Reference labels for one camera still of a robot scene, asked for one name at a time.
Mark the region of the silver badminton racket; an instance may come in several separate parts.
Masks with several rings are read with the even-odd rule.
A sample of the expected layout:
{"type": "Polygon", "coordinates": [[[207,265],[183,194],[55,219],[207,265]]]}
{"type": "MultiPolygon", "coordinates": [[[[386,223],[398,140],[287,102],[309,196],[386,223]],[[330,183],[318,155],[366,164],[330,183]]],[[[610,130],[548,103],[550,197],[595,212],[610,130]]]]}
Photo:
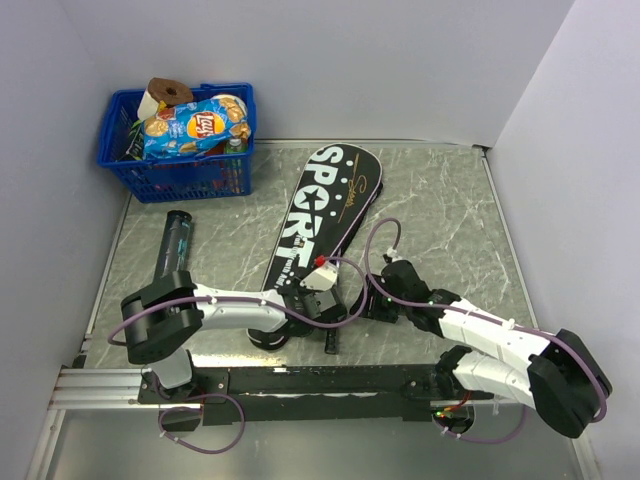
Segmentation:
{"type": "Polygon", "coordinates": [[[328,355],[337,355],[339,350],[338,330],[331,329],[326,331],[324,352],[328,355]]]}

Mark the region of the black SPORT racket bag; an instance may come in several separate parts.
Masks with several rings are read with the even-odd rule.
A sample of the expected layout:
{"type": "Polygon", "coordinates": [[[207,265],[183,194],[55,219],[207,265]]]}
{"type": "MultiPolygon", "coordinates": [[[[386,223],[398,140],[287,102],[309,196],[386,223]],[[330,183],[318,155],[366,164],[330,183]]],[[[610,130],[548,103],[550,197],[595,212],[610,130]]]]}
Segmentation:
{"type": "MultiPolygon", "coordinates": [[[[318,257],[342,256],[380,194],[382,178],[380,160],[362,147],[333,144],[314,152],[292,194],[262,288],[303,290],[300,281],[314,270],[318,257]]],[[[316,322],[347,317],[338,285],[312,291],[319,300],[316,322]]]]}

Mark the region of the black shuttlecock tube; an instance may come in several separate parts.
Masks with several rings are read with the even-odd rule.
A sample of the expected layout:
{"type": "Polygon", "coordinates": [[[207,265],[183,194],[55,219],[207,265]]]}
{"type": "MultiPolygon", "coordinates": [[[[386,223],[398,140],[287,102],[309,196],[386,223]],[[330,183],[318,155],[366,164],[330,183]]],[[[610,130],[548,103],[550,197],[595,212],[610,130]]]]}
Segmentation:
{"type": "Polygon", "coordinates": [[[167,213],[153,279],[185,270],[192,233],[192,216],[183,210],[167,213]]]}

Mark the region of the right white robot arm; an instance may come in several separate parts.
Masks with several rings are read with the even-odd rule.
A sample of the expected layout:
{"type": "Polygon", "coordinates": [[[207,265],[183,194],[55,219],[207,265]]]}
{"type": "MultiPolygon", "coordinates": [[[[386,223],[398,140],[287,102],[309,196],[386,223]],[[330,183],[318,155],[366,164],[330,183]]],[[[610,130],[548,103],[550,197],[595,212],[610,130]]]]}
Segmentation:
{"type": "Polygon", "coordinates": [[[454,292],[431,289],[407,260],[368,273],[364,291],[417,329],[456,343],[438,364],[444,396],[477,391],[514,400],[568,438],[604,418],[612,385],[576,333],[525,327],[454,292]]]}

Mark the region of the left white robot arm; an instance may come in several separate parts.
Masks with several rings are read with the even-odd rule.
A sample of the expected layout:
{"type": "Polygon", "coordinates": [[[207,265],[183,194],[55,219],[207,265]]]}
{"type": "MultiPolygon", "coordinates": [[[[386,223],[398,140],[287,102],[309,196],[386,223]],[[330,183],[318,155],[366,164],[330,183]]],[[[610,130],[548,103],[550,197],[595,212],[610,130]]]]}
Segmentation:
{"type": "Polygon", "coordinates": [[[120,304],[119,328],[128,361],[148,365],[162,390],[177,402],[198,387],[184,343],[199,331],[245,330],[251,343],[274,351],[316,328],[331,330],[347,317],[336,286],[310,290],[300,281],[260,292],[234,292],[193,282],[177,271],[128,295],[120,304]]]}

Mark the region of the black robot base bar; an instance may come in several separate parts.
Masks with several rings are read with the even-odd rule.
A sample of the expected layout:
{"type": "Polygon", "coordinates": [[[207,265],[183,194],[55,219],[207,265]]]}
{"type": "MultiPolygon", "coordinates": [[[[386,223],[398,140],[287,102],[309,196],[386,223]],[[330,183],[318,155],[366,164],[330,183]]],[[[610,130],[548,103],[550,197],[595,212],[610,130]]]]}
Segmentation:
{"type": "Polygon", "coordinates": [[[469,394],[435,366],[197,367],[187,385],[167,391],[142,375],[137,401],[165,410],[193,408],[205,426],[247,422],[400,418],[429,421],[439,405],[469,394]]]}

